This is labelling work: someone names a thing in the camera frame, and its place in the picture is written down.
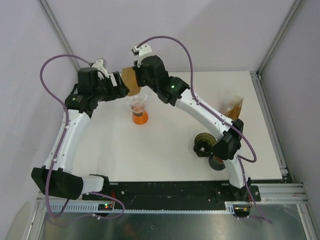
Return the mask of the single brown coffee filter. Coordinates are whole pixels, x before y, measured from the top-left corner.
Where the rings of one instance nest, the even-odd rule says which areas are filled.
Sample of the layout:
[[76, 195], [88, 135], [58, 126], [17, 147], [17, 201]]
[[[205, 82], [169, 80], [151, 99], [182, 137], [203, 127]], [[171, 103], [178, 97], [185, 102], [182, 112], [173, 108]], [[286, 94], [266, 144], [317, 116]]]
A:
[[126, 67], [122, 69], [121, 78], [124, 85], [129, 89], [128, 97], [138, 95], [141, 91], [141, 87], [138, 86], [136, 73], [132, 67]]

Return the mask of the clear glass dripper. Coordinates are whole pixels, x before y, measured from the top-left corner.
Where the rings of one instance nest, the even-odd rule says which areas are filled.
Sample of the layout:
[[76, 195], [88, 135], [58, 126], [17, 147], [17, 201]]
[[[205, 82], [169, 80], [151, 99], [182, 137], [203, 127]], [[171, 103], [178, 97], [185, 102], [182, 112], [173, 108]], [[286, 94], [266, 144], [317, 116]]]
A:
[[140, 115], [147, 110], [148, 95], [139, 93], [128, 97], [128, 103], [134, 115]]

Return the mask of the orange glass flask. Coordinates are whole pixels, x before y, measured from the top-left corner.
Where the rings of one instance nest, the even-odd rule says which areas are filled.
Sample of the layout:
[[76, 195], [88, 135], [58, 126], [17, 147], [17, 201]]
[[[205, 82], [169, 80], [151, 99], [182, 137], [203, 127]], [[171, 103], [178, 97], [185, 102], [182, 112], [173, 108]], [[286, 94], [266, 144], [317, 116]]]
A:
[[149, 120], [146, 107], [143, 105], [131, 105], [132, 120], [137, 125], [144, 125]]

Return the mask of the dark green dripper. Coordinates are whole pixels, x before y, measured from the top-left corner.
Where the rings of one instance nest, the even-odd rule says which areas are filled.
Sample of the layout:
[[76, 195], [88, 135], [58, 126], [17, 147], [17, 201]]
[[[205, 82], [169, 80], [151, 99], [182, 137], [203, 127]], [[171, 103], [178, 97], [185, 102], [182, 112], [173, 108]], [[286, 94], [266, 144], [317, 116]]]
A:
[[202, 132], [194, 138], [193, 151], [199, 158], [208, 158], [215, 144], [216, 139], [210, 133]]

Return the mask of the brown coffee filter stack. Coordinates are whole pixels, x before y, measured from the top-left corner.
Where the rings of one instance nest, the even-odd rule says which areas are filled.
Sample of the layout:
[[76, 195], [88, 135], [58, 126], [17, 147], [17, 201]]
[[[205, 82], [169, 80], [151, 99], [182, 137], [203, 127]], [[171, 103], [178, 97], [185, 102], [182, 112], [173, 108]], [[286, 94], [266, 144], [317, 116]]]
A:
[[236, 121], [241, 113], [244, 98], [238, 95], [234, 95], [229, 104], [226, 107], [224, 115], [233, 121]]

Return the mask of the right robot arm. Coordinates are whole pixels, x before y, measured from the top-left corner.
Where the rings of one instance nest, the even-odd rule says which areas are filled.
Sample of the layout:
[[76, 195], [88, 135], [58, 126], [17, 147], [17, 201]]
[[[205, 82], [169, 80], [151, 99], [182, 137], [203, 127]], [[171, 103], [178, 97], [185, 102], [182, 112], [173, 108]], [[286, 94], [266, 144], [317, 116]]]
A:
[[209, 130], [216, 139], [211, 151], [224, 163], [232, 186], [231, 196], [237, 201], [247, 197], [248, 181], [238, 161], [244, 123], [240, 119], [234, 121], [210, 106], [202, 106], [201, 99], [192, 94], [189, 84], [170, 76], [157, 55], [148, 56], [141, 62], [134, 61], [133, 70], [138, 86], [149, 87], [163, 103], [186, 112]]

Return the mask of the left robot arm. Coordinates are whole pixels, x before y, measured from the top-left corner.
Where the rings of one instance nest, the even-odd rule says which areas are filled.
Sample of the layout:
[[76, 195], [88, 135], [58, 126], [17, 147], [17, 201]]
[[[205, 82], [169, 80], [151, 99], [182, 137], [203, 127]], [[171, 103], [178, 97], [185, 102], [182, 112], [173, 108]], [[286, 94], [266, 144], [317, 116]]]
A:
[[75, 154], [82, 134], [100, 102], [124, 98], [129, 93], [119, 72], [107, 74], [101, 67], [84, 67], [77, 73], [78, 82], [64, 101], [62, 125], [57, 139], [42, 167], [35, 167], [31, 178], [48, 196], [76, 200], [93, 192], [100, 200], [110, 196], [106, 177], [98, 174], [73, 174]]

